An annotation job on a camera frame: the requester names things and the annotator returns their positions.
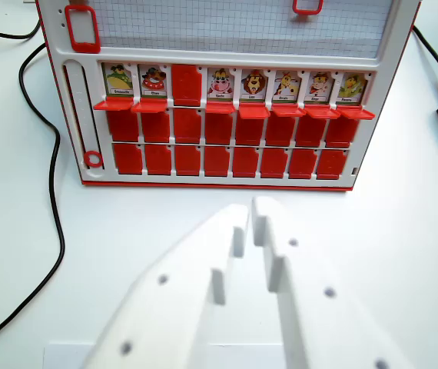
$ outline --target red ring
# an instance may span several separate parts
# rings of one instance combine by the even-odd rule
[[[91,155],[94,155],[95,157],[97,157],[99,159],[99,161],[97,163],[91,162],[91,158],[90,158]],[[86,151],[84,154],[84,163],[86,163],[86,165],[88,167],[99,168],[103,165],[103,157],[97,151]]]

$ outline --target slot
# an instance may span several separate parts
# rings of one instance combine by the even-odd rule
[[[65,62],[66,78],[68,85],[71,86],[72,92],[78,92],[75,97],[72,97],[74,113],[77,117],[76,122],[79,129],[79,134],[82,142],[83,154],[88,151],[96,151],[101,153],[101,146],[96,129],[95,116],[92,109],[92,103],[89,100],[88,81],[86,79],[85,70],[81,64],[75,60]]]

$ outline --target cartoon character picture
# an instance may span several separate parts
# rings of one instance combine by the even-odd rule
[[[142,95],[166,97],[166,73],[158,65],[139,65]]]
[[[304,102],[311,104],[328,102],[332,86],[333,79],[328,71],[312,72]]]
[[[124,68],[123,64],[101,63],[101,66],[108,95],[122,96],[134,94],[131,73]]]
[[[327,91],[328,73],[316,73],[313,77],[313,84],[310,87],[310,94],[318,96]]]
[[[277,71],[275,82],[279,82],[272,102],[296,102],[301,79],[295,71]]]
[[[233,98],[233,77],[224,68],[216,70],[209,77],[209,98],[231,100]]]
[[[363,74],[345,74],[342,80],[342,86],[339,90],[337,102],[339,103],[359,103],[363,96],[366,80]]]
[[[241,79],[242,94],[241,100],[265,100],[265,92],[267,87],[267,79],[260,73],[258,69],[250,72],[243,70],[245,77]]]

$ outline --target red tile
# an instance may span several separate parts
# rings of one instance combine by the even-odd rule
[[[144,141],[170,141],[170,116],[167,113],[141,113],[141,121]]]
[[[113,141],[139,140],[139,126],[137,115],[128,110],[107,111],[108,128]]]
[[[290,156],[289,178],[310,179],[316,162],[314,150],[295,148]]]
[[[142,152],[137,145],[113,144],[114,164],[121,175],[142,174]]]
[[[205,142],[207,144],[229,145],[233,117],[229,114],[207,113],[205,115]]]
[[[328,148],[348,148],[354,140],[359,121],[340,117],[332,119],[328,124],[325,142]]]
[[[236,145],[259,145],[264,129],[263,119],[242,119],[237,116]]]
[[[174,105],[200,106],[202,96],[202,74],[195,65],[172,65]]]
[[[317,179],[339,179],[346,159],[342,150],[323,150],[318,161]]]
[[[204,171],[209,177],[227,177],[229,151],[224,146],[204,148]]]
[[[201,153],[197,146],[175,146],[174,165],[177,175],[198,175],[201,169]]]
[[[268,146],[289,146],[293,137],[295,118],[271,115],[268,118],[265,132],[265,143]]]
[[[262,154],[260,173],[262,178],[283,178],[287,153],[283,148],[265,148]]]
[[[171,151],[166,145],[145,145],[145,163],[150,175],[171,175]]]
[[[254,178],[257,163],[258,153],[255,148],[234,148],[233,177]]]
[[[198,144],[201,139],[201,116],[195,109],[173,111],[174,139],[177,143]]]
[[[317,148],[324,135],[325,119],[315,119],[308,115],[299,118],[296,131],[296,146]]]

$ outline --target white plastic frame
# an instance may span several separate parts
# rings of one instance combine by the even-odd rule
[[[83,181],[108,181],[108,182],[160,182],[160,183],[190,183],[202,185],[266,185],[266,186],[285,186],[285,187],[326,187],[326,188],[352,188],[357,175],[353,175],[353,170],[359,172],[359,167],[363,161],[371,136],[376,127],[383,103],[386,99],[393,76],[398,66],[403,48],[405,46],[411,25],[419,7],[420,0],[394,0],[387,25],[380,43],[380,48],[375,59],[370,58],[341,58],[341,57],[324,57],[324,56],[306,56],[306,55],[262,55],[262,54],[239,54],[231,52],[185,52],[173,50],[151,50],[151,49],[132,49],[132,48],[101,48],[99,54],[80,54],[74,52],[68,37],[65,24],[64,7],[67,0],[38,0],[38,8],[41,13],[45,36],[48,42],[50,56],[54,67],[55,78],[61,95],[61,101],[65,116],[68,121],[68,127],[71,132],[71,139],[78,162],[79,171]],[[207,66],[220,65],[225,68],[236,68],[241,73],[242,68],[259,68],[264,71],[270,69],[272,73],[277,69],[289,70],[326,70],[331,72],[338,71],[338,77],[341,78],[343,72],[359,71],[367,75],[371,73],[371,80],[368,82],[366,92],[361,102],[362,106],[376,114],[375,119],[371,121],[362,121],[357,129],[356,137],[350,146],[347,161],[338,180],[319,180],[312,176],[310,180],[300,179],[283,179],[269,180],[260,178],[217,178],[217,177],[192,177],[185,176],[149,176],[145,175],[120,175],[114,166],[114,155],[111,149],[111,136],[108,130],[108,124],[104,111],[94,111],[94,126],[96,135],[101,147],[101,155],[105,162],[105,169],[96,171],[94,168],[88,168],[83,159],[81,138],[78,137],[78,126],[76,117],[71,107],[70,92],[65,80],[63,65],[68,61],[76,61],[85,70],[87,78],[89,100],[95,105],[105,98],[105,87],[101,76],[101,62],[126,62],[126,63],[145,63],[168,65],[168,72],[171,70],[169,65],[172,64],[189,64],[201,66],[203,73],[203,88],[201,108],[206,104],[207,88]],[[168,80],[168,103],[172,106],[171,79]],[[235,97],[238,83],[241,78],[235,75]],[[271,108],[271,94],[273,88],[270,87],[273,81],[267,86],[266,106]],[[337,88],[340,87],[340,79],[336,79],[332,95],[330,96],[330,105],[335,108],[335,97]],[[300,95],[306,91],[306,85],[301,85]],[[140,92],[138,88],[134,89],[136,95],[134,99],[139,99]]]

